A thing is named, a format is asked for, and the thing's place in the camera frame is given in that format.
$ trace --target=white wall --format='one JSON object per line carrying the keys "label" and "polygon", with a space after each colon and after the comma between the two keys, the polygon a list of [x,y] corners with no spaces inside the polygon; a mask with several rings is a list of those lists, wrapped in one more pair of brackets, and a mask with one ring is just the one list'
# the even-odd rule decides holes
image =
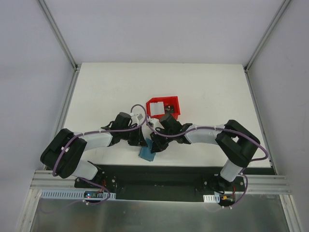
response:
{"label": "white wall", "polygon": [[309,1],[294,0],[250,69],[280,174],[289,178],[309,231]]}
{"label": "white wall", "polygon": [[0,1],[0,226],[14,231],[72,68],[34,0]]}
{"label": "white wall", "polygon": [[76,62],[245,65],[282,0],[46,0]]}

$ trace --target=white table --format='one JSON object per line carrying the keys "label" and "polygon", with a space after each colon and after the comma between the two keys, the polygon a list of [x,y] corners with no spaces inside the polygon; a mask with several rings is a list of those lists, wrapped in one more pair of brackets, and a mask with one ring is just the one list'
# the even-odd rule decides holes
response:
{"label": "white table", "polygon": [[[249,87],[241,65],[83,63],[73,93],[65,128],[93,131],[114,120],[132,105],[145,105],[152,97],[178,96],[178,120],[198,125],[220,125],[235,119],[264,146]],[[144,126],[149,136],[150,130]],[[223,166],[227,160],[219,146],[181,145],[176,141],[157,153],[153,162],[138,157],[140,147],[126,141],[87,151],[82,159],[98,164]],[[258,150],[254,158],[263,157]],[[270,167],[268,160],[250,164]]]}

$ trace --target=black mounting plate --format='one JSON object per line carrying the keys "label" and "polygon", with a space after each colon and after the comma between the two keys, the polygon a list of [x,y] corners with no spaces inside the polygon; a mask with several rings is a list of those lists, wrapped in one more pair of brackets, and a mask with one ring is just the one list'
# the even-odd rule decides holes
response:
{"label": "black mounting plate", "polygon": [[[107,176],[106,187],[120,200],[203,202],[203,195],[214,193],[207,180],[222,167],[172,167],[98,165]],[[273,175],[272,168],[247,168],[245,174]],[[242,177],[237,177],[227,191],[244,191]],[[98,188],[75,181],[75,188]]]}

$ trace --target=purple cable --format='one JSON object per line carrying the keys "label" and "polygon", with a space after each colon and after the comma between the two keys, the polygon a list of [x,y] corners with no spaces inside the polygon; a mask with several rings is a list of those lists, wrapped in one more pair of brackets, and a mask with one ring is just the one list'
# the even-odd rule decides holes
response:
{"label": "purple cable", "polygon": [[[252,142],[254,145],[256,145],[258,148],[260,148],[260,149],[265,153],[265,157],[253,159],[253,160],[251,160],[251,162],[253,162],[253,161],[258,161],[258,160],[266,160],[266,159],[269,157],[269,154],[268,154],[267,150],[266,150],[265,148],[263,148],[260,144],[258,144],[255,140],[253,140],[253,139],[250,138],[249,136],[247,136],[247,135],[245,135],[245,134],[243,134],[243,133],[241,133],[241,132],[235,131],[235,130],[230,130],[230,129],[225,129],[225,128],[206,127],[206,126],[204,126],[204,127],[192,128],[192,129],[190,129],[190,130],[187,130],[187,131],[184,131],[184,132],[182,132],[182,133],[175,134],[175,135],[161,134],[161,133],[157,132],[155,129],[153,129],[153,128],[151,127],[151,125],[149,124],[149,122],[148,122],[149,116],[147,115],[147,112],[146,112],[146,109],[145,109],[144,106],[142,106],[141,104],[135,104],[135,105],[132,106],[131,112],[133,111],[133,109],[134,109],[136,106],[139,106],[139,107],[141,107],[141,108],[143,109],[143,111],[144,111],[144,113],[145,113],[145,119],[144,119],[144,121],[143,121],[140,125],[138,125],[138,126],[136,126],[136,127],[134,127],[134,128],[130,128],[130,129],[126,129],[126,130],[103,130],[103,131],[96,130],[96,131],[89,131],[89,132],[86,132],[86,133],[77,134],[77,135],[75,135],[74,137],[72,137],[72,138],[68,141],[68,143],[64,146],[64,148],[63,148],[63,150],[61,151],[61,153],[60,153],[58,159],[57,159],[56,162],[55,162],[55,165],[54,165],[54,168],[53,168],[53,176],[57,176],[57,174],[56,174],[56,169],[57,169],[57,167],[58,167],[58,165],[59,165],[59,162],[60,162],[62,156],[64,155],[64,152],[65,152],[66,149],[70,146],[70,144],[71,144],[75,139],[77,139],[78,137],[81,137],[81,136],[83,136],[83,135],[98,134],[98,133],[133,131],[133,130],[136,130],[136,129],[142,127],[142,125],[145,124],[145,123],[146,123],[147,126],[150,128],[150,130],[152,130],[155,134],[160,135],[160,136],[163,136],[163,137],[167,137],[167,138],[174,138],[174,137],[182,136],[182,135],[187,134],[187,133],[189,133],[189,132],[191,132],[191,131],[200,130],[200,129],[208,129],[208,130],[214,130],[214,131],[226,131],[226,132],[231,132],[231,133],[237,134],[237,135],[239,135],[239,136],[241,136],[241,137],[243,137],[243,138],[249,140],[250,142]],[[238,203],[238,202],[243,198],[243,196],[245,195],[245,193],[247,192],[247,189],[248,189],[248,178],[247,178],[246,175],[242,175],[242,176],[244,176],[244,177],[246,178],[246,188],[245,188],[245,190],[244,190],[244,192],[243,192],[243,195],[242,195],[242,196],[238,199],[238,201],[235,202],[233,205],[235,205],[236,203]],[[100,204],[100,203],[102,203],[102,202],[107,201],[107,200],[110,198],[111,193],[110,193],[104,186],[101,186],[101,185],[98,185],[98,184],[96,184],[96,183],[93,183],[93,182],[91,182],[91,181],[89,181],[89,180],[87,180],[87,179],[85,179],[85,178],[82,178],[82,177],[80,177],[80,179],[82,179],[83,181],[85,181],[85,182],[87,182],[87,183],[89,183],[89,184],[92,184],[92,185],[95,185],[95,186],[98,186],[98,187],[104,189],[104,190],[107,191],[108,194],[109,194],[109,196],[108,196],[106,199],[104,199],[104,200],[102,200],[102,201],[100,201],[100,202],[98,202],[98,203],[91,203],[91,205]],[[62,208],[60,208],[60,209],[58,209],[58,210],[52,211],[52,212],[45,212],[45,211],[43,211],[43,210],[41,210],[41,212],[46,213],[46,214],[52,214],[52,213],[58,212],[58,211],[60,211],[60,210],[62,210],[62,209],[65,209],[65,208],[67,208],[68,206],[70,206],[70,205],[72,205],[72,204],[75,204],[75,203],[77,203],[77,202],[80,202],[80,200],[71,202],[70,204],[68,204],[68,205],[66,205],[66,206],[64,206],[64,207],[62,207]]]}
{"label": "purple cable", "polygon": [[242,194],[242,196],[233,204],[233,207],[237,204],[239,204],[239,202],[243,199],[243,197],[245,196],[247,190],[248,190],[248,178],[245,174],[240,174],[241,176],[243,176],[245,179],[246,179],[246,187],[245,187],[245,190]]}
{"label": "purple cable", "polygon": [[63,150],[61,151],[61,153],[60,153],[58,159],[56,160],[55,165],[54,165],[54,168],[53,168],[53,176],[57,176],[57,174],[56,174],[56,169],[57,169],[57,167],[58,167],[58,165],[59,165],[59,162],[60,162],[62,156],[64,155],[64,152],[65,152],[66,149],[70,146],[70,144],[71,144],[75,139],[77,139],[78,137],[81,137],[81,136],[83,136],[83,135],[89,135],[89,134],[134,131],[134,130],[136,130],[136,129],[142,127],[142,125],[144,125],[145,122],[147,122],[147,117],[145,117],[144,121],[143,121],[140,125],[138,125],[138,126],[136,126],[136,127],[133,127],[133,128],[130,128],[130,129],[125,129],[125,130],[103,130],[103,131],[102,131],[102,130],[101,130],[101,131],[95,130],[95,131],[86,132],[86,133],[84,133],[84,134],[80,133],[80,134],[75,135],[75,136],[72,137],[72,138],[68,141],[68,143],[64,146],[64,148],[63,148]]}
{"label": "purple cable", "polygon": [[[145,114],[147,115],[147,112],[146,112],[146,109],[144,106],[140,105],[140,104],[136,104],[136,105],[133,105],[132,108],[131,108],[131,112],[133,110],[134,107],[136,106],[139,106],[141,107]],[[254,145],[256,145],[258,148],[260,148],[264,153],[265,153],[265,156],[262,157],[262,158],[255,158],[253,160],[251,160],[251,162],[253,161],[258,161],[258,160],[266,160],[268,157],[269,157],[269,154],[267,152],[267,150],[265,148],[263,148],[260,144],[258,144],[255,140],[253,140],[252,138],[250,138],[249,136],[245,135],[244,133],[241,133],[241,132],[238,132],[236,130],[230,130],[230,129],[225,129],[225,128],[215,128],[215,127],[206,127],[206,126],[203,126],[203,127],[196,127],[196,128],[192,128],[192,129],[189,129],[189,130],[186,130],[184,132],[181,132],[179,134],[175,134],[175,135],[166,135],[166,134],[161,134],[159,132],[157,132],[154,128],[151,127],[151,125],[149,124],[148,120],[146,121],[146,124],[147,126],[150,128],[150,130],[152,130],[152,132],[154,132],[155,134],[157,135],[160,135],[160,136],[163,136],[163,137],[167,137],[167,138],[175,138],[175,137],[178,137],[178,136],[181,136],[181,135],[184,135],[184,134],[187,134],[189,132],[192,132],[192,131],[195,131],[195,130],[200,130],[200,129],[208,129],[208,130],[214,130],[214,131],[226,131],[226,132],[231,132],[231,133],[234,133],[234,134],[237,134],[247,140],[249,140],[251,143],[253,143]]]}
{"label": "purple cable", "polygon": [[[99,187],[99,188],[101,188],[101,189],[104,189],[104,191],[106,191],[106,192],[108,193],[108,197],[105,198],[104,200],[102,200],[102,201],[100,201],[100,202],[97,202],[97,203],[91,203],[91,202],[89,202],[89,205],[101,204],[101,203],[107,201],[107,200],[111,197],[111,193],[110,193],[110,192],[108,191],[108,189],[105,188],[104,186],[98,185],[98,184],[96,184],[96,183],[94,183],[94,182],[92,182],[92,181],[90,181],[90,180],[87,180],[87,179],[85,179],[85,178],[82,178],[82,177],[79,177],[79,178],[80,178],[81,180],[83,180],[83,181],[85,181],[85,182],[91,184],[91,185],[94,185],[94,186],[97,186],[97,187]],[[60,208],[60,209],[57,209],[57,210],[54,210],[54,211],[44,211],[44,210],[42,210],[42,202],[39,202],[39,211],[42,212],[42,213],[44,213],[44,214],[54,214],[54,213],[58,213],[58,212],[60,212],[60,211],[62,211],[62,210],[64,210],[64,209],[66,209],[67,207],[69,207],[69,206],[71,206],[71,205],[73,205],[73,204],[75,204],[75,203],[78,203],[78,202],[83,202],[83,200],[76,200],[76,201],[73,201],[73,202],[71,202],[71,203],[65,205],[64,207],[62,207],[62,208]]]}

